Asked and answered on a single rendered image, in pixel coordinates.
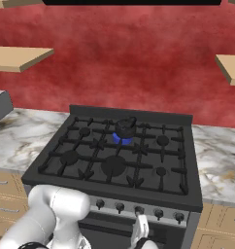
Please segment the blue burner flame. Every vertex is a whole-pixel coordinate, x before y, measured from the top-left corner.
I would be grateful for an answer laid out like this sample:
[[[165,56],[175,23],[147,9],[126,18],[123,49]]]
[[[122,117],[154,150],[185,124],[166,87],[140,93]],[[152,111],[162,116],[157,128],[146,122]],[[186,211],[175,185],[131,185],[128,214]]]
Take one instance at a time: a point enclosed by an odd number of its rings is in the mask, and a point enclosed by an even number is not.
[[[120,138],[118,135],[114,132],[113,133],[113,140],[115,144],[118,144],[119,142],[121,145],[129,145],[131,144],[133,138]]]

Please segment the grey appliance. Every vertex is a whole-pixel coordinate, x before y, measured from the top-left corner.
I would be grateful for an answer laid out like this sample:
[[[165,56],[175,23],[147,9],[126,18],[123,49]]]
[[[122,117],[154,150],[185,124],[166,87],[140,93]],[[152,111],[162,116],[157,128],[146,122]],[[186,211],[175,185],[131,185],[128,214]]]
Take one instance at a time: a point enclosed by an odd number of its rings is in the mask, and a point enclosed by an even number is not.
[[[0,90],[0,121],[14,110],[13,102],[6,90]]]

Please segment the black range hood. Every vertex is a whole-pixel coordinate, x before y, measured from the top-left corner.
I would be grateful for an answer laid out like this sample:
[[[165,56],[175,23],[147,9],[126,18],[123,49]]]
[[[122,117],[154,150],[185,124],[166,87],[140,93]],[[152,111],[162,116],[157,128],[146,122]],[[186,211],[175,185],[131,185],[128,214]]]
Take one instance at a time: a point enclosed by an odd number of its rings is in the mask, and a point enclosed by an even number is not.
[[[51,6],[219,6],[222,0],[42,0]]]

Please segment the dark grey gas stove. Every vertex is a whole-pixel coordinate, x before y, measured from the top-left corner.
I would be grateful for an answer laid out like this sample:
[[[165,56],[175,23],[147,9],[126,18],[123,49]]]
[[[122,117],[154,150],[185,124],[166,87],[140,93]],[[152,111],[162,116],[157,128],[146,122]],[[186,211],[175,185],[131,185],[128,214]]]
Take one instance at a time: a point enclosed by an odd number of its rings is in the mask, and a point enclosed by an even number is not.
[[[129,117],[137,119],[131,144],[115,144],[117,121]],[[190,249],[203,209],[191,123],[190,115],[73,105],[22,182],[141,206],[149,223],[185,229],[181,249]],[[155,208],[164,213],[160,220],[154,216]],[[176,212],[185,215],[180,224]],[[94,212],[86,218],[104,216],[133,219],[122,213]]]

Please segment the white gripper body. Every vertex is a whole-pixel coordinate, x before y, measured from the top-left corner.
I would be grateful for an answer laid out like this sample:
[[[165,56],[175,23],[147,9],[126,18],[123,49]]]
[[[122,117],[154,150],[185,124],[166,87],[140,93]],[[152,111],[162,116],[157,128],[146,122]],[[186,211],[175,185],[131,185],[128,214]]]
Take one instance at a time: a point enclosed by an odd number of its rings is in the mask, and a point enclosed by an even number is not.
[[[137,243],[141,238],[149,235],[149,223],[146,215],[138,215],[135,224],[133,225],[133,233],[131,242]]]

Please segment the wooden cupboard door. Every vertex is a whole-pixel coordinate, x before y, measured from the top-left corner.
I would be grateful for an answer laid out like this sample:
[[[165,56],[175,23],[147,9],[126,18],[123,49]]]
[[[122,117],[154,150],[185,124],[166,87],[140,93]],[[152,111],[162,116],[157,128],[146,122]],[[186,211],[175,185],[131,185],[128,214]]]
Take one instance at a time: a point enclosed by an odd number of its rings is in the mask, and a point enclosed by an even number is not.
[[[235,234],[197,229],[190,249],[235,249]]]

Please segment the wooden drawer front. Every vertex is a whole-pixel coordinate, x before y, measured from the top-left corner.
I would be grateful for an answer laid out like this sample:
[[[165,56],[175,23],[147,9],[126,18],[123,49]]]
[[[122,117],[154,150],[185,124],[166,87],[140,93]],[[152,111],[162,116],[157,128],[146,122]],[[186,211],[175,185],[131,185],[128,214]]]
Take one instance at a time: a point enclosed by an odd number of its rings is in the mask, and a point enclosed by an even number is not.
[[[26,200],[19,200],[8,196],[0,196],[0,207],[19,210],[18,213],[9,213],[9,212],[0,211],[0,218],[9,221],[18,220],[28,210],[28,205]]]
[[[203,203],[198,228],[235,234],[235,207]]]
[[[13,224],[13,221],[0,220],[0,236],[2,236]]]
[[[0,181],[8,181],[7,185],[0,185],[0,195],[26,198],[26,192],[19,174],[0,171]]]

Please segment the black kettle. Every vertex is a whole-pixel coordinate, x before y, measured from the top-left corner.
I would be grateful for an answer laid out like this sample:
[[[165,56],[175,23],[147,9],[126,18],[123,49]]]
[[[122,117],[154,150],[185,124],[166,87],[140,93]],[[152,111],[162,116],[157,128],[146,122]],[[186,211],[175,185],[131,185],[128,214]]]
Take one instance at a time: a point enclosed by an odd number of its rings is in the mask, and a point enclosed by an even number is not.
[[[136,122],[135,117],[129,117],[117,121],[115,125],[115,132],[119,138],[131,138],[136,133]]]

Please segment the black oven door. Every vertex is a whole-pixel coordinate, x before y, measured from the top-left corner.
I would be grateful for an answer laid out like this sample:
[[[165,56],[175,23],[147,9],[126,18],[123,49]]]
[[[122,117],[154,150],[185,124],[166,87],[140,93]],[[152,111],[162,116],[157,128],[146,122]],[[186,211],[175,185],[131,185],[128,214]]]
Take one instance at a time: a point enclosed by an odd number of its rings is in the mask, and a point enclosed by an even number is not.
[[[85,218],[79,222],[83,235],[92,249],[127,249],[130,246],[133,219],[104,216],[101,219]],[[185,229],[149,223],[149,239],[159,249],[181,249]]]

